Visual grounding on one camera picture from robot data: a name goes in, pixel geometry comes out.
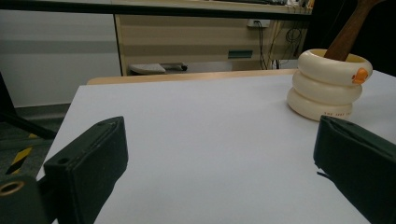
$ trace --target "white table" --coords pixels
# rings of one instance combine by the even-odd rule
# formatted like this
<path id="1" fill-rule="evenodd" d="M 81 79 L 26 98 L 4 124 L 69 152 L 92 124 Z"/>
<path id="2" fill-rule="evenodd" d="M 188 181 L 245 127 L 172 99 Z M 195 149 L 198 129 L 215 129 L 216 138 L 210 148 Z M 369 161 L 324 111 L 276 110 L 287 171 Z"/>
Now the white table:
<path id="1" fill-rule="evenodd" d="M 368 223 L 317 175 L 318 123 L 288 107 L 290 87 L 291 75 L 81 86 L 47 159 L 124 116 L 128 168 L 95 223 Z M 349 120 L 395 142 L 395 87 L 374 71 Z"/>

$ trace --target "yellow black caution tape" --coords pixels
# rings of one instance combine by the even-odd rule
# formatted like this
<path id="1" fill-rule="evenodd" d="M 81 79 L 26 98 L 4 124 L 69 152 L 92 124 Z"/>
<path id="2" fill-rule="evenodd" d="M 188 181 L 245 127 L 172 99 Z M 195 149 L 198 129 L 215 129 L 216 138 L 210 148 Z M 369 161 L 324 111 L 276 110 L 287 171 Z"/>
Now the yellow black caution tape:
<path id="1" fill-rule="evenodd" d="M 37 136 L 31 133 L 29 138 L 37 138 Z M 20 172 L 21 167 L 32 151 L 32 148 L 33 147 L 27 147 L 17 153 L 17 156 L 14 158 L 11 166 L 9 166 L 8 170 L 6 171 L 6 175 L 15 175 Z"/>

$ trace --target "power strip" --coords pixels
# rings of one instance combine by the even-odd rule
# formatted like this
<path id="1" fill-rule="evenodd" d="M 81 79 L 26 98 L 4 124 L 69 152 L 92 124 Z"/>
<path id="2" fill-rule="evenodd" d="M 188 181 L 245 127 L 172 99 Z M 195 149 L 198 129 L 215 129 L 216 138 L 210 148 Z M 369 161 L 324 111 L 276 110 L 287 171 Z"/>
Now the power strip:
<path id="1" fill-rule="evenodd" d="M 257 23 L 262 24 L 262 27 L 270 27 L 270 20 L 254 20 L 254 19 L 249 19 L 247 20 L 247 27 L 260 27 L 260 25 Z"/>

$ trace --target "pestle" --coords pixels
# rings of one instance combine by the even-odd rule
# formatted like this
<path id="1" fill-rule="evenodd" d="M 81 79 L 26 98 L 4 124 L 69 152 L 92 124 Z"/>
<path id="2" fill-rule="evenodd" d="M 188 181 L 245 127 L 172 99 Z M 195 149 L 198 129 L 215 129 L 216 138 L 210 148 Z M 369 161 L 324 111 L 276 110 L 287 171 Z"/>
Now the pestle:
<path id="1" fill-rule="evenodd" d="M 344 62 L 370 10 L 383 1 L 385 0 L 358 0 L 354 12 L 327 49 L 324 58 Z"/>

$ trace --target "screw hole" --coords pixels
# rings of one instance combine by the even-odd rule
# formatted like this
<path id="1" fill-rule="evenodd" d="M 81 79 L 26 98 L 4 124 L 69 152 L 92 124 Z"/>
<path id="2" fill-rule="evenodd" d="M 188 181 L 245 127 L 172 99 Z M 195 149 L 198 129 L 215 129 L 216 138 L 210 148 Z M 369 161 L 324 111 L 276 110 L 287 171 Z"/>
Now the screw hole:
<path id="1" fill-rule="evenodd" d="M 20 190 L 24 185 L 23 181 L 12 181 L 0 186 L 0 196 L 7 196 Z"/>

